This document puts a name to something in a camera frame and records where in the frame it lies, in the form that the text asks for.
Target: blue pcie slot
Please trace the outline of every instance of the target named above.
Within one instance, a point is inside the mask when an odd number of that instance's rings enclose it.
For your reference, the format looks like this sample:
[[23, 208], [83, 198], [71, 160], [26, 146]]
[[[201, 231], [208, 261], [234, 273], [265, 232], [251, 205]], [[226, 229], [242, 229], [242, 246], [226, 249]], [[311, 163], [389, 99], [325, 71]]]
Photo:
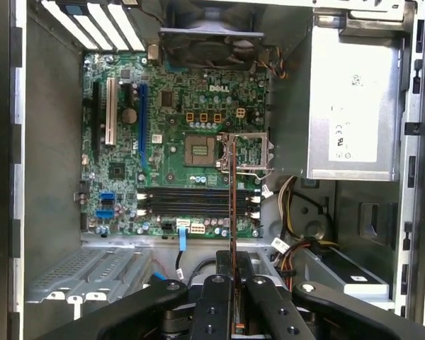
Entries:
[[147, 167], [147, 119], [148, 119], [148, 85], [140, 84], [139, 87], [139, 154], [142, 160], [142, 167]]

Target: screw hole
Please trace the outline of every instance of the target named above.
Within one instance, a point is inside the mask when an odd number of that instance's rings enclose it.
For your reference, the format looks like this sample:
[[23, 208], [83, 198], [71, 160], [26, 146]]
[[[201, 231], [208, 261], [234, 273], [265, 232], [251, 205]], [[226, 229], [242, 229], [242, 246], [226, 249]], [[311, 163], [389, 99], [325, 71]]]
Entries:
[[212, 334], [213, 332], [214, 332], [214, 329], [212, 325], [209, 324], [208, 326], [206, 326], [205, 333]]
[[287, 328], [287, 331], [288, 331], [288, 333], [290, 333], [290, 334], [292, 334], [292, 335], [298, 335], [300, 332], [299, 332], [299, 329], [297, 329], [296, 327], [294, 327], [294, 326], [289, 326], [288, 328]]

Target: blue sata port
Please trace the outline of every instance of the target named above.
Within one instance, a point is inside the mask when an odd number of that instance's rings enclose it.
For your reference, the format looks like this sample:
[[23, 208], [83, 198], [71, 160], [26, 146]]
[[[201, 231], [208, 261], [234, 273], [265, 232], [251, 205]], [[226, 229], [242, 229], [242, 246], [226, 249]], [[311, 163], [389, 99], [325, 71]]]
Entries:
[[100, 193], [99, 198], [101, 200], [115, 200], [115, 194], [114, 193]]
[[96, 211], [96, 217], [97, 218], [113, 218], [114, 217], [114, 211], [113, 210], [97, 210]]

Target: dell logo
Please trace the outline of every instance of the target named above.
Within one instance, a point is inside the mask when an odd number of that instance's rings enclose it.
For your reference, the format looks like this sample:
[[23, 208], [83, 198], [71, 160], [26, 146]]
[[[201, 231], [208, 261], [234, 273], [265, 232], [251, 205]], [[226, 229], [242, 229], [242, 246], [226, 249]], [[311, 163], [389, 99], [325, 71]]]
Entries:
[[210, 92], [230, 92], [228, 86], [210, 85]]

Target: green motherboard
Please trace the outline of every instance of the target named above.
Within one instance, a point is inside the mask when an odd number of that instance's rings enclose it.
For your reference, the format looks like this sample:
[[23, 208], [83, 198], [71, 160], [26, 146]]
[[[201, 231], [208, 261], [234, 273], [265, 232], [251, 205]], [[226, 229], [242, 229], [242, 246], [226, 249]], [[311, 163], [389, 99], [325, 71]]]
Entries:
[[[225, 152], [221, 138], [264, 132], [265, 95], [264, 70], [172, 69], [146, 54], [86, 55], [82, 230], [169, 238], [186, 225], [190, 237], [227, 236], [229, 175], [217, 162]], [[109, 96], [118, 105], [110, 106]], [[259, 164], [262, 141], [236, 141], [238, 165]], [[249, 204], [261, 181], [238, 176], [236, 185], [238, 237], [256, 237], [259, 219], [251, 212], [259, 207], [249, 210]]]

